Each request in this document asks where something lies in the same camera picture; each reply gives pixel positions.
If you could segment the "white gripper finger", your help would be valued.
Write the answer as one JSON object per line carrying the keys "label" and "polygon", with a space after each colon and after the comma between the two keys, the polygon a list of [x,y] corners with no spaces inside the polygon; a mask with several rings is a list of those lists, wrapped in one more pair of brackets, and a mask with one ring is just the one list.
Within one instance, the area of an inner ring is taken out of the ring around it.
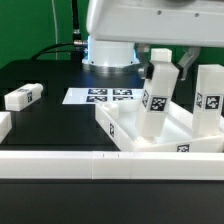
{"label": "white gripper finger", "polygon": [[180,59],[180,61],[176,64],[179,75],[179,80],[185,80],[188,74],[188,69],[191,67],[191,65],[196,61],[196,59],[199,57],[200,54],[200,47],[188,47],[185,50],[184,55]]}
{"label": "white gripper finger", "polygon": [[144,43],[135,45],[136,55],[140,63],[138,73],[142,79],[151,79],[153,77],[154,65],[149,61],[148,54],[150,46]]}

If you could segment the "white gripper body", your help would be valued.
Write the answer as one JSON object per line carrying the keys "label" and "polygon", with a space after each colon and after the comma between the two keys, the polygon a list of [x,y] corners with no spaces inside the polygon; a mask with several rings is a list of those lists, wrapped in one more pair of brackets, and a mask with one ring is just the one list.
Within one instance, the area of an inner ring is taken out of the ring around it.
{"label": "white gripper body", "polygon": [[96,40],[224,47],[224,0],[90,0]]}

